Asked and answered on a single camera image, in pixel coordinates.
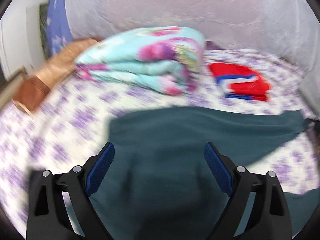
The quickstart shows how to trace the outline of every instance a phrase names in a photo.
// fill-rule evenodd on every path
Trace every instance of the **bed sheet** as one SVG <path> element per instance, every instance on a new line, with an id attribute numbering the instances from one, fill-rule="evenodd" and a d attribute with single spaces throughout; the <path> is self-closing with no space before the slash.
<path id="1" fill-rule="evenodd" d="M 209 62 L 243 64 L 259 70 L 270 82 L 268 102 L 224 98 L 205 67 Z M 108 123 L 128 111 L 171 106 L 201 106 L 244 114 L 280 114 L 302 109 L 312 117 L 297 92 L 303 73 L 278 58 L 256 50 L 210 50 L 195 93 L 172 97 L 117 83 L 82 81 L 74 76 L 55 89 L 41 111 L 28 116 L 10 103 L 0 115 L 0 201 L 17 230 L 25 237 L 28 213 L 28 169 L 68 172 L 97 154 L 108 140 Z M 285 192 L 302 194 L 319 187 L 317 158 L 306 133 L 247 167 L 273 170 Z"/>

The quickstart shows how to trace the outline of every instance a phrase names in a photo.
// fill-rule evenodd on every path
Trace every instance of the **white and purple floral sheet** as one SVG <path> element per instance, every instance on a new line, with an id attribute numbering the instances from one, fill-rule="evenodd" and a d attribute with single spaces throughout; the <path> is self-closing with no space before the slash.
<path id="1" fill-rule="evenodd" d="M 259 70 L 272 85 L 270 100 L 226 99 L 205 68 L 208 62 L 232 62 Z M 26 236 L 30 167 L 54 174 L 83 165 L 108 140 L 111 118 L 128 111 L 176 106 L 202 106 L 244 114 L 280 114 L 303 109 L 297 93 L 301 71 L 269 54 L 255 50 L 210 50 L 204 53 L 199 88 L 190 95 L 169 96 L 118 83 L 97 83 L 69 78 L 46 99 L 41 111 L 28 116 L 8 104 L 0 114 L 0 201 L 17 230 Z M 282 145 L 257 163 L 252 172 L 274 170 L 283 190 L 303 193 L 319 186 L 317 160 L 306 133 Z"/>

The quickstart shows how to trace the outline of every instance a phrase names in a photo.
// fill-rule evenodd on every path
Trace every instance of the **mattress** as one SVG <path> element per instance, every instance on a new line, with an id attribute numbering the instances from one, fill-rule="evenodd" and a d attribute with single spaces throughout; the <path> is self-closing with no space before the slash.
<path id="1" fill-rule="evenodd" d="M 226 62 L 252 67 L 271 84 L 269 101 L 227 99 L 206 65 Z M 297 89 L 303 75 L 298 67 L 253 49 L 209 50 L 204 53 L 199 88 L 189 95 L 169 96 L 118 83 L 78 80 L 71 76 L 28 116 L 10 103 L 0 115 L 0 201 L 15 228 L 25 237 L 28 214 L 27 175 L 30 168 L 68 172 L 96 155 L 108 141 L 108 123 L 130 111 L 172 106 L 201 106 L 243 114 L 312 112 Z M 285 192 L 302 194 L 319 187 L 317 159 L 307 133 L 282 145 L 247 167 L 250 172 L 276 172 Z M 70 204 L 64 194 L 66 205 Z"/>

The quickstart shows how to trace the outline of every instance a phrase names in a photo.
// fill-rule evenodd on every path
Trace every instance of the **folded clothing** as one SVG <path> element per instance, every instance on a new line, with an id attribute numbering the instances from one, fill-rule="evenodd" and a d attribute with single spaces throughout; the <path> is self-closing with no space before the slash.
<path id="1" fill-rule="evenodd" d="M 211 63 L 209 69 L 227 98 L 267 101 L 270 85 L 247 66 Z"/>
<path id="2" fill-rule="evenodd" d="M 85 49 L 98 43 L 100 38 L 87 38 L 69 43 L 62 51 L 44 63 L 41 69 L 31 74 L 20 86 L 12 101 L 15 106 L 34 113 L 49 92 L 76 69 L 74 59 Z"/>
<path id="3" fill-rule="evenodd" d="M 121 82 L 178 95 L 192 92 L 203 35 L 184 27 L 139 28 L 92 46 L 75 63 L 85 80 Z"/>

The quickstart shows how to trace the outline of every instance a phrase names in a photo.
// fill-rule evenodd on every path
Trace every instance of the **dark teal fabric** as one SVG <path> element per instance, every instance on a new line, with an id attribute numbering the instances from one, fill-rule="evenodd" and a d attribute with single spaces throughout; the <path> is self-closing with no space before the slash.
<path id="1" fill-rule="evenodd" d="M 299 111 L 265 116 L 200 107 L 127 114 L 110 124 L 115 158 L 90 200 L 115 240 L 205 239 L 228 198 L 204 145 L 246 166 L 294 139 L 303 121 Z"/>

